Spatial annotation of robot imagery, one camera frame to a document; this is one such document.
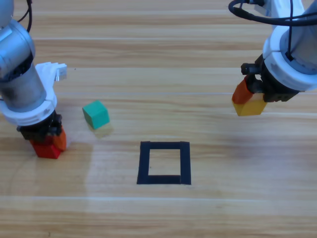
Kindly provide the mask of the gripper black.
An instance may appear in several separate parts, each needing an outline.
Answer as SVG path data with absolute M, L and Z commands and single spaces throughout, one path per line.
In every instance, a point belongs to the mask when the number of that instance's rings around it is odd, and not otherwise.
M 232 95 L 232 102 L 235 104 L 245 104 L 252 98 L 253 93 L 263 93 L 265 102 L 286 102 L 300 93 L 278 82 L 269 72 L 262 55 L 255 63 L 243 63 L 241 73 L 245 77 Z
M 53 111 L 46 119 L 39 123 L 18 126 L 17 131 L 22 134 L 25 140 L 36 142 L 44 142 L 47 136 L 53 136 L 54 146 L 63 152 L 67 147 L 67 137 L 61 120 L 62 115 Z

